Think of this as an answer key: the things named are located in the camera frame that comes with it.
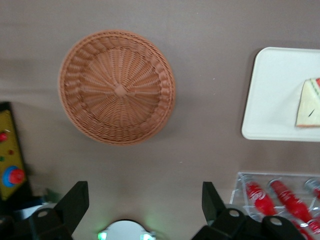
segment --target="wicker basket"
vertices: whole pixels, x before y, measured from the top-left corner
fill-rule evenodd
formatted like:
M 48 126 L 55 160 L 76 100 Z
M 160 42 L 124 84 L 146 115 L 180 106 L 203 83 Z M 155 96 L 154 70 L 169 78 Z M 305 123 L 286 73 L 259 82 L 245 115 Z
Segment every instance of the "wicker basket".
M 80 131 L 112 145 L 141 143 L 159 132 L 176 96 L 163 54 L 150 41 L 123 30 L 79 41 L 62 64 L 59 93 Z

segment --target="white plate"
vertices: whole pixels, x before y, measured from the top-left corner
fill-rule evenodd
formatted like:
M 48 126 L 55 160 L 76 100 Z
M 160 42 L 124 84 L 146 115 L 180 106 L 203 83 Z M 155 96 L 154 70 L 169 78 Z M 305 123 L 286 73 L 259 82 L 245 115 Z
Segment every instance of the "white plate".
M 320 127 L 295 127 L 304 82 L 319 77 L 320 50 L 261 50 L 254 62 L 242 135 L 251 140 L 320 142 Z

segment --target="red button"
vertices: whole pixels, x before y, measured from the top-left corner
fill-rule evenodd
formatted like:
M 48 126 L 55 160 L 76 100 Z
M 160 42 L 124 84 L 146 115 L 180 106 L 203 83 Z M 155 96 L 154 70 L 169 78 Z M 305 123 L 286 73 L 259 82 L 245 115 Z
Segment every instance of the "red button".
M 25 172 L 21 169 L 14 169 L 9 175 L 9 182 L 11 184 L 20 184 L 25 178 Z
M 0 133 L 0 143 L 7 141 L 8 140 L 8 135 L 5 132 Z

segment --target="green light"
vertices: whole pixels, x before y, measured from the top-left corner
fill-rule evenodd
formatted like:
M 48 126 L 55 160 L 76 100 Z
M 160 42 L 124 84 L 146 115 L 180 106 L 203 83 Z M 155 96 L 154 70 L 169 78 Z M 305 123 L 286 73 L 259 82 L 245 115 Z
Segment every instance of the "green light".
M 140 240 L 153 240 L 154 238 L 149 234 L 142 234 L 140 235 Z
M 98 234 L 98 239 L 99 240 L 106 240 L 107 239 L 107 233 L 106 232 L 100 232 Z

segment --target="red bottle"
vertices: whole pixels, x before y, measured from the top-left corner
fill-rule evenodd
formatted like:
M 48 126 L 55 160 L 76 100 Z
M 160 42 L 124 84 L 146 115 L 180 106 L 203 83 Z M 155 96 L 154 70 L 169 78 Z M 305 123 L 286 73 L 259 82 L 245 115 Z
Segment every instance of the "red bottle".
M 306 240 L 315 240 L 312 236 L 310 236 L 309 232 L 304 227 L 301 227 L 295 220 L 291 220 L 291 222 Z
M 302 202 L 296 195 L 287 188 L 280 180 L 272 180 L 269 186 L 276 193 L 280 202 L 285 206 L 289 213 L 297 219 L 300 219 L 308 224 L 308 227 L 315 234 L 320 234 L 320 223 L 313 219 L 309 213 L 307 205 Z
M 253 181 L 248 175 L 244 175 L 242 180 L 245 183 L 245 191 L 248 198 L 259 212 L 266 216 L 277 214 L 274 202 L 257 182 Z
M 320 200 L 320 181 L 316 178 L 310 178 L 305 182 L 304 188 L 307 189 L 310 193 L 316 196 Z

